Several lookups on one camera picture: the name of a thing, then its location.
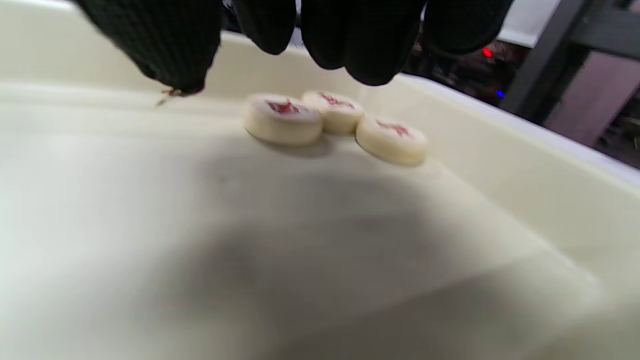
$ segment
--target gloved hand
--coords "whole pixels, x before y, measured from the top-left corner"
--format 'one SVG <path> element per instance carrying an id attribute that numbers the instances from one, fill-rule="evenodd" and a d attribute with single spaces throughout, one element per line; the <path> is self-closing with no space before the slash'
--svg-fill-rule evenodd
<path id="1" fill-rule="evenodd" d="M 492 41 L 513 0 L 429 0 L 423 46 L 449 53 Z M 220 44 L 221 0 L 76 0 L 88 18 L 140 68 L 182 95 L 204 87 Z M 302 37 L 324 69 L 345 67 L 384 85 L 411 51 L 427 0 L 303 0 Z M 243 32 L 263 51 L 286 49 L 295 0 L 233 0 Z"/>

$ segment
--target black metal bar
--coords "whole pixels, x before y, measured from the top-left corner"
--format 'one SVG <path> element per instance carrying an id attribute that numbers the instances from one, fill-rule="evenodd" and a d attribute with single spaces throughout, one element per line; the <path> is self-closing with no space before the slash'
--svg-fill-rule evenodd
<path id="1" fill-rule="evenodd" d="M 572 41 L 603 53 L 640 60 L 640 14 L 615 9 L 594 13 L 577 27 Z"/>
<path id="2" fill-rule="evenodd" d="M 590 0 L 562 0 L 558 4 L 536 47 L 527 56 L 500 102 L 503 110 L 532 120 L 565 68 L 564 60 L 570 50 L 569 38 L 592 5 Z"/>

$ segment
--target metal frame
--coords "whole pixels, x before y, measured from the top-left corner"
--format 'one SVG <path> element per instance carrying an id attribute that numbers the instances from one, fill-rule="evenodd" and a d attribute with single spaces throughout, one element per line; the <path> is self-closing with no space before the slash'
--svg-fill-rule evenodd
<path id="1" fill-rule="evenodd" d="M 562 0 L 500 108 L 542 124 L 591 50 L 640 60 L 640 14 L 614 0 Z"/>

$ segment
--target white disc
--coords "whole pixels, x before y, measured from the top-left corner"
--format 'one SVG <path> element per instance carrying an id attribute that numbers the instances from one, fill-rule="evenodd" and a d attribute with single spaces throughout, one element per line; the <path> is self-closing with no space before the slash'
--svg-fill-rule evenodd
<path id="1" fill-rule="evenodd" d="M 427 138 L 402 123 L 367 117 L 356 131 L 358 144 L 367 152 L 392 163 L 418 165 L 427 153 Z"/>
<path id="2" fill-rule="evenodd" d="M 327 133 L 351 134 L 364 116 L 364 109 L 360 104 L 331 92 L 308 91 L 302 96 L 302 101 L 320 111 Z"/>
<path id="3" fill-rule="evenodd" d="M 244 109 L 244 128 L 265 142 L 303 146 L 322 134 L 321 114 L 300 100 L 276 94 L 249 96 Z"/>

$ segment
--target red chinese character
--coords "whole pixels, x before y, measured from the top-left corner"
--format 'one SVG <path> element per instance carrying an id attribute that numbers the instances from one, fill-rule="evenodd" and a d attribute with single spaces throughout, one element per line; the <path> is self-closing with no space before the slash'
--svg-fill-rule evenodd
<path id="1" fill-rule="evenodd" d="M 378 123 L 378 125 L 380 125 L 380 127 L 382 127 L 383 129 L 387 129 L 387 130 L 393 130 L 396 132 L 396 134 L 398 134 L 398 136 L 400 136 L 401 138 L 404 137 L 405 135 L 408 137 L 412 137 L 411 133 L 409 133 L 409 130 L 402 126 L 402 125 L 397 125 L 397 124 L 386 124 L 384 122 L 380 122 L 379 120 L 376 120 L 376 122 Z"/>
<path id="2" fill-rule="evenodd" d="M 279 114 L 299 114 L 300 109 L 295 107 L 291 101 L 287 101 L 286 104 L 278 104 L 277 102 L 267 102 L 267 105 Z"/>
<path id="3" fill-rule="evenodd" d="M 328 102 L 328 103 L 329 103 L 329 105 L 331 105 L 331 106 L 346 106 L 346 107 L 348 107 L 348 108 L 355 109 L 355 107 L 353 106 L 353 104 L 351 104 L 351 103 L 350 103 L 350 102 L 348 102 L 348 101 L 340 101 L 340 100 L 338 100 L 338 99 L 334 98 L 333 96 L 331 96 L 331 95 L 327 95 L 327 94 L 322 93 L 322 92 L 320 93 L 320 96 L 321 96 L 321 97 L 322 97 L 326 102 Z"/>

